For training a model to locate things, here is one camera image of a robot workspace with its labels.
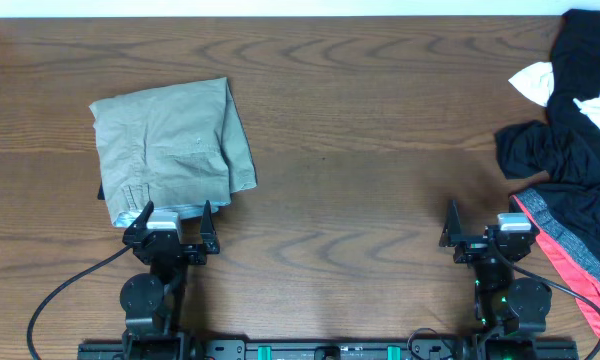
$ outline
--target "white cloth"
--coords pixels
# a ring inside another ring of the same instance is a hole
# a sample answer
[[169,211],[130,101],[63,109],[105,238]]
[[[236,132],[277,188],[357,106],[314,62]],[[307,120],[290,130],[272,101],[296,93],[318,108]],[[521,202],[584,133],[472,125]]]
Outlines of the white cloth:
[[111,223],[127,227],[149,200],[186,219],[256,186],[226,78],[94,102],[96,147]]
[[[530,65],[509,79],[522,95],[540,106],[547,106],[553,92],[553,68],[549,62]],[[580,112],[587,115],[600,129],[600,97],[587,101],[573,99]]]

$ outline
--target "black garment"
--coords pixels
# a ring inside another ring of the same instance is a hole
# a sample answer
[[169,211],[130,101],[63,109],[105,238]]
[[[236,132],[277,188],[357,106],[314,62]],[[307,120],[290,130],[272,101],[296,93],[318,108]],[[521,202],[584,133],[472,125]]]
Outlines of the black garment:
[[600,262],[600,130],[573,102],[600,95],[600,12],[570,10],[563,17],[551,52],[550,126],[532,121],[500,130],[497,159],[508,179],[547,170],[551,182],[533,189]]

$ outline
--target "white background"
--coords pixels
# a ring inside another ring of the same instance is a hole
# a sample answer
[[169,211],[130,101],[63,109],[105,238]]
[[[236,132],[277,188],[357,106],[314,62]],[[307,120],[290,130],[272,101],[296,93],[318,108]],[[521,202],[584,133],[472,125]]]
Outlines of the white background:
[[0,0],[0,17],[559,15],[600,0]]

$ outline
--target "green tape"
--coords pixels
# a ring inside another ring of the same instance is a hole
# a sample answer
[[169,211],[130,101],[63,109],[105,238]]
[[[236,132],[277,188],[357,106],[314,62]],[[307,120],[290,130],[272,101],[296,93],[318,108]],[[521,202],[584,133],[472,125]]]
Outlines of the green tape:
[[387,360],[400,360],[399,346],[389,346],[387,348]]
[[271,347],[260,346],[258,348],[258,360],[271,360]]

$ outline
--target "wooden table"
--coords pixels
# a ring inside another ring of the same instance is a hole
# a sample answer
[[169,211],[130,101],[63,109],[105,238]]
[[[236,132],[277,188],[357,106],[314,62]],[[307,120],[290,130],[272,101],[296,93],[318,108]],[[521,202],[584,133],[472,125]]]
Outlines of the wooden table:
[[[87,106],[228,76],[259,186],[215,217],[222,254],[193,269],[184,325],[258,338],[467,331],[473,273],[438,248],[447,200],[475,231],[507,210],[494,131],[542,118],[507,79],[547,59],[557,17],[0,20],[0,359],[62,281],[122,247],[96,200]],[[186,225],[197,233],[195,221]],[[554,281],[537,246],[524,267]],[[132,254],[62,292],[44,359],[124,330]],[[554,292],[547,335],[595,337]]]

